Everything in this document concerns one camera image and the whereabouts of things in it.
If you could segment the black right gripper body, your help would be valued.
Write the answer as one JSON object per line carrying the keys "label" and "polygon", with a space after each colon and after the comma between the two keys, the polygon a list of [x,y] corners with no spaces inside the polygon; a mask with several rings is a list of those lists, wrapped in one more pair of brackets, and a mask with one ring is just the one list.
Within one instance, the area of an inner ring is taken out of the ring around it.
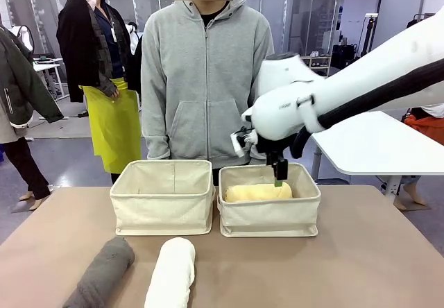
{"label": "black right gripper body", "polygon": [[290,147],[293,144],[294,139],[296,138],[295,135],[290,135],[288,137],[285,137],[284,139],[273,141],[263,138],[260,135],[258,135],[257,137],[258,140],[256,144],[256,149],[259,153],[265,154],[270,154],[272,152],[282,153],[286,148]]}

